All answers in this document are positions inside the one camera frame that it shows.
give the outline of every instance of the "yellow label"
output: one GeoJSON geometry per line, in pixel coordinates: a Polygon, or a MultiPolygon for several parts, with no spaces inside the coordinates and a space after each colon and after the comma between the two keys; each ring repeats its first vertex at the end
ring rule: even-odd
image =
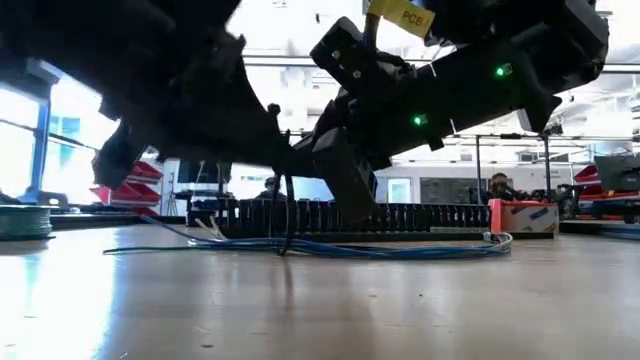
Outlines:
{"type": "Polygon", "coordinates": [[[367,13],[383,17],[420,38],[427,36],[436,17],[434,12],[407,0],[372,0],[367,13]]]}

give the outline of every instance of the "cable spool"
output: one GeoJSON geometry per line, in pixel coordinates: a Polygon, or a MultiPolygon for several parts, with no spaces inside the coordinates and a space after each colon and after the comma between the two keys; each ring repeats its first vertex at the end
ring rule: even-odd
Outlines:
{"type": "Polygon", "coordinates": [[[0,206],[0,240],[41,240],[51,234],[51,211],[41,206],[0,206]]]}

